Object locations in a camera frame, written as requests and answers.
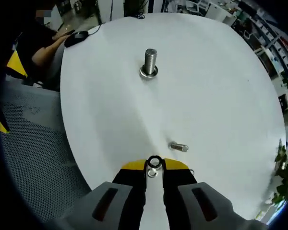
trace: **computer mouse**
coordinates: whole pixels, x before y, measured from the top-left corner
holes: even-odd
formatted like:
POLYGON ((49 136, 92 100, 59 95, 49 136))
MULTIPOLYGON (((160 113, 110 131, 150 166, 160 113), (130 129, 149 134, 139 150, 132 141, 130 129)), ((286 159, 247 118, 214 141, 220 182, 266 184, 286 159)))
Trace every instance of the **computer mouse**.
POLYGON ((73 46, 79 42, 84 41, 89 36, 87 31, 79 31, 70 35, 65 41, 65 47, 73 46))

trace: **black shirt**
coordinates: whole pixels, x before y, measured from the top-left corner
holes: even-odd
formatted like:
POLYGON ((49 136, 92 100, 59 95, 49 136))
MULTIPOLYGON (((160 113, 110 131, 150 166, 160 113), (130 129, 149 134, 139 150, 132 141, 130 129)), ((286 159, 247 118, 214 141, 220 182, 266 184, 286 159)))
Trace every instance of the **black shirt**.
POLYGON ((36 81, 44 79, 44 69, 41 69, 32 61, 32 56, 40 48, 52 45, 54 43, 52 37, 55 34, 56 31, 34 20, 28 24, 19 36, 16 50, 28 77, 36 81))

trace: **black ring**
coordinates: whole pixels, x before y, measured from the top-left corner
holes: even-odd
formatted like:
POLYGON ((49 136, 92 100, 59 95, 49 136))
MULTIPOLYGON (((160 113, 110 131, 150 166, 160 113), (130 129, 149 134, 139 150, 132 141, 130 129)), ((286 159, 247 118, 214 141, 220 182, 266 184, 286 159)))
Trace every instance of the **black ring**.
POLYGON ((157 168, 159 168, 160 166, 161 166, 161 164, 162 164, 162 158, 161 157, 159 157, 159 156, 151 156, 151 157, 149 157, 148 158, 148 165, 151 167, 151 168, 153 168, 153 169, 157 169, 157 168), (157 165, 153 165, 150 161, 152 160, 152 159, 158 159, 159 160, 159 163, 157 164, 157 165))

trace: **gray mesh chair back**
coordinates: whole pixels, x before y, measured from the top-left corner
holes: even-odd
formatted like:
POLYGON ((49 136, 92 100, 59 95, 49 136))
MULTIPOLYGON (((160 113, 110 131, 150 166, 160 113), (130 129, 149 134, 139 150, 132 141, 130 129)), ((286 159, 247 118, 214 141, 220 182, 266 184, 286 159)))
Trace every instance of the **gray mesh chair back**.
POLYGON ((91 190, 68 145, 60 94, 6 81, 0 105, 10 128, 0 137, 15 186, 42 222, 68 214, 91 190))

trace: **white round table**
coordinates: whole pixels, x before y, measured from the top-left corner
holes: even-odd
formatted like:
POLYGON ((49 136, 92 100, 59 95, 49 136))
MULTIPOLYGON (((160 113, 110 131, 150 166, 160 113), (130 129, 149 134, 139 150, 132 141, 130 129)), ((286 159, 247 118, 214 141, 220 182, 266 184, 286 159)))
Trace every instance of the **white round table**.
MULTIPOLYGON (((247 219, 259 211, 285 140, 277 94, 251 48, 229 26, 186 14, 122 18, 65 49, 61 106, 91 189, 126 162, 158 154, 186 163, 247 219), (159 73, 145 81, 148 48, 157 50, 159 73), (169 150, 170 141, 189 151, 169 150)), ((148 180, 141 228, 155 220, 167 227, 160 177, 148 180)))

